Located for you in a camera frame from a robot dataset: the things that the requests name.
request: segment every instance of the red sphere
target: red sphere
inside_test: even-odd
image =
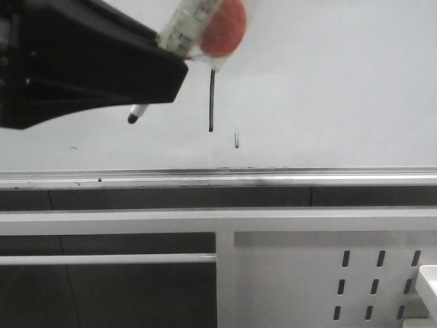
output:
[[[202,35],[200,49],[215,58],[231,55],[243,40],[246,26],[242,0],[223,0]]]

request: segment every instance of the whiteboard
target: whiteboard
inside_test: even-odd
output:
[[[178,0],[109,0],[160,31]],[[177,100],[0,129],[0,172],[437,167],[437,1],[261,0],[216,80],[189,63]],[[235,148],[235,134],[240,147]]]

